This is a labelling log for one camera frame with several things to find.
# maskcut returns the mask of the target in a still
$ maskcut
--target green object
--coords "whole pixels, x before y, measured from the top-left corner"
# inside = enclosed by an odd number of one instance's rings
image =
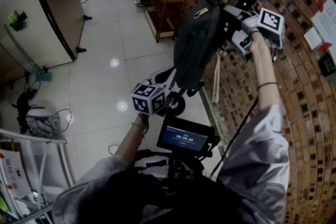
[[[2,193],[0,193],[0,209],[3,212],[11,213],[10,208],[8,207],[4,197],[2,196]]]
[[[17,21],[18,17],[18,13],[16,11],[13,11],[8,17],[9,24],[14,24]]]
[[[53,73],[44,73],[44,72],[36,72],[35,73],[35,80],[37,81],[51,81]]]

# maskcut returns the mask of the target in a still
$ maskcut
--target black wristband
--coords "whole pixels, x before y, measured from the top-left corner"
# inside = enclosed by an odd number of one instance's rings
[[[254,34],[254,33],[261,33],[261,32],[258,31],[258,30],[255,30],[255,31],[251,31],[251,32],[249,33],[249,35],[252,35],[252,34]]]
[[[266,86],[266,85],[270,85],[270,84],[278,84],[278,83],[276,83],[276,82],[269,82],[269,83],[265,83],[265,84],[262,84],[262,85],[260,85],[258,88],[257,88],[257,91],[261,88],[261,87],[263,87],[263,86]]]

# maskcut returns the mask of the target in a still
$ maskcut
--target red tape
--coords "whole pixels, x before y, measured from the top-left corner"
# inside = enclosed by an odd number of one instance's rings
[[[319,10],[320,10],[320,12],[323,12],[323,5],[324,5],[323,0],[319,0]]]

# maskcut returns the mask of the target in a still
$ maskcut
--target gray sleeve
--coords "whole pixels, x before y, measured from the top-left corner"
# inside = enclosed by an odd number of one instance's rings
[[[259,112],[237,136],[218,174],[217,180],[243,197],[247,223],[283,222],[289,155],[282,121],[278,105]]]
[[[127,164],[121,157],[106,157],[98,161],[93,168],[87,171],[87,173],[76,182],[76,185],[96,179],[110,177],[112,174],[126,169]]]
[[[127,168],[127,164],[118,156],[98,161],[73,187],[56,198],[52,213],[54,223],[76,223],[77,206],[80,201],[101,188],[113,174]]]

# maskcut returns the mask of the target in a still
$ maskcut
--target paper sign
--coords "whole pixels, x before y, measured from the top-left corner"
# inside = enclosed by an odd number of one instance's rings
[[[331,43],[329,52],[336,61],[336,4],[333,0],[327,0],[323,12],[317,12],[311,20],[315,29],[324,43]]]
[[[0,150],[4,158],[0,158],[1,169],[5,177],[5,185],[14,198],[32,193],[26,174],[23,170],[20,153]]]

